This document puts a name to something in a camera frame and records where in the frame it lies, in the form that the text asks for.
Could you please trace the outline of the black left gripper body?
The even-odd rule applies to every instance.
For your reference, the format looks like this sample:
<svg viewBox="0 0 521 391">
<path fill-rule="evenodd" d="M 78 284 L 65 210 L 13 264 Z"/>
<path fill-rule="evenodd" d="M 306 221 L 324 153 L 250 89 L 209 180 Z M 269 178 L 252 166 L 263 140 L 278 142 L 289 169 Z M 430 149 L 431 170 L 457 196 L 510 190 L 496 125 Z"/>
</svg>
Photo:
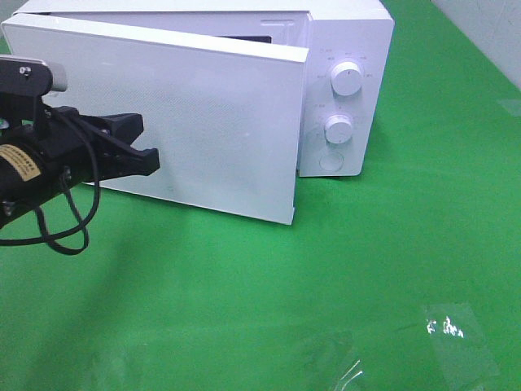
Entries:
<svg viewBox="0 0 521 391">
<path fill-rule="evenodd" d="M 51 108 L 42 97 L 1 94 L 1 194 L 54 196 L 78 183 L 99 185 L 94 148 L 79 131 L 73 108 Z"/>
</svg>

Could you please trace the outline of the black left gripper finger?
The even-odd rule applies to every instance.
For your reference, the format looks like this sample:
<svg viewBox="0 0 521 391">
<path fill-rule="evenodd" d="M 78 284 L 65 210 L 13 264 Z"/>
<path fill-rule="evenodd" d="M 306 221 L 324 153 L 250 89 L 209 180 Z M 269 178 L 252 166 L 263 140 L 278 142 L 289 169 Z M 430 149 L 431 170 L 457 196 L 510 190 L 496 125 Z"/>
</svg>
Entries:
<svg viewBox="0 0 521 391">
<path fill-rule="evenodd" d="M 157 148 L 136 150 L 130 145 L 102 143 L 94 148 L 100 181 L 128 176 L 148 176 L 160 168 Z"/>
<path fill-rule="evenodd" d="M 79 131 L 93 145 L 106 147 L 122 143 L 130 146 L 143 132 L 143 119 L 137 113 L 80 115 Z"/>
</svg>

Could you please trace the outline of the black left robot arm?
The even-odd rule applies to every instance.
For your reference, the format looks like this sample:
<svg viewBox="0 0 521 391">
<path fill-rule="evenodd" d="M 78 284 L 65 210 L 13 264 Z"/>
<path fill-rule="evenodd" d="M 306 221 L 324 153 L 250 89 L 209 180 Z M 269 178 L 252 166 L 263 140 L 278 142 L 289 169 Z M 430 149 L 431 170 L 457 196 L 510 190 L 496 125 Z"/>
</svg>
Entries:
<svg viewBox="0 0 521 391">
<path fill-rule="evenodd" d="M 62 193 L 61 175 L 74 187 L 160 168 L 157 149 L 137 150 L 143 132 L 138 113 L 88 116 L 40 99 L 3 93 L 1 117 L 1 224 L 13 222 Z"/>
</svg>

